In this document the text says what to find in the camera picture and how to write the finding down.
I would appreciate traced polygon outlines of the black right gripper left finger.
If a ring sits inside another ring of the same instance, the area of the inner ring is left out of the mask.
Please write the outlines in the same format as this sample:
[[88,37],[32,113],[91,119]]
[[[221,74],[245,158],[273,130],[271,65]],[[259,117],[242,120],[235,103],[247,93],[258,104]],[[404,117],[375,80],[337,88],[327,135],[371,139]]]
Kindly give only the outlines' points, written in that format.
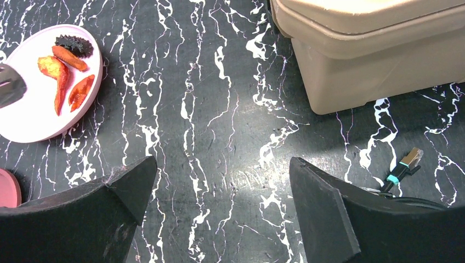
[[1,262],[125,262],[157,175],[155,157],[1,209]]

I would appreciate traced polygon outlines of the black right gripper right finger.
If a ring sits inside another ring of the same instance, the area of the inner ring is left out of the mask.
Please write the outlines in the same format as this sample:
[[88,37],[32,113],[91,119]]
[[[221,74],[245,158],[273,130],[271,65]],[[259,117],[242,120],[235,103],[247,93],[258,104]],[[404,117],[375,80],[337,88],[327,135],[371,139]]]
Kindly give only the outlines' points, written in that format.
[[385,198],[299,157],[289,175],[308,262],[464,262],[464,207]]

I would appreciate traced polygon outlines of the orange shrimp piece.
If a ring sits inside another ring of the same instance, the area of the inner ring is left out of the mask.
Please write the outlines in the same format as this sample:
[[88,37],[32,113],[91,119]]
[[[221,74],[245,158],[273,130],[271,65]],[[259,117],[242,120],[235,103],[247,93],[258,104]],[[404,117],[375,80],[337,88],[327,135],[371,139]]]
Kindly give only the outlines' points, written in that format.
[[89,75],[78,82],[71,90],[68,103],[71,106],[71,112],[78,109],[85,101],[93,85],[95,75]]

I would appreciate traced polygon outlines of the metal serving tongs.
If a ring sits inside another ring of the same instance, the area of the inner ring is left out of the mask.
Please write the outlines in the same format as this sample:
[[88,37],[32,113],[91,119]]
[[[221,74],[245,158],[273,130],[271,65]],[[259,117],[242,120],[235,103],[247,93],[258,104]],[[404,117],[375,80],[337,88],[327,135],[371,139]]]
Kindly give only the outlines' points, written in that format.
[[11,66],[1,63],[1,108],[20,100],[27,91],[27,85]]

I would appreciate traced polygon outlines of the orange fried food piece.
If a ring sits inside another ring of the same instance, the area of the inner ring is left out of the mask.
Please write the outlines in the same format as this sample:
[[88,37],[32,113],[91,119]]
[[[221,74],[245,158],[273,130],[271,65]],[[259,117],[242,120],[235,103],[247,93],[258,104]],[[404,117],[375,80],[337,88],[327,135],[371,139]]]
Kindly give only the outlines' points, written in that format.
[[75,69],[84,72],[88,70],[88,65],[80,58],[72,54],[66,48],[54,45],[52,46],[52,52],[55,57],[60,59],[61,61],[69,64],[70,66],[74,67]]

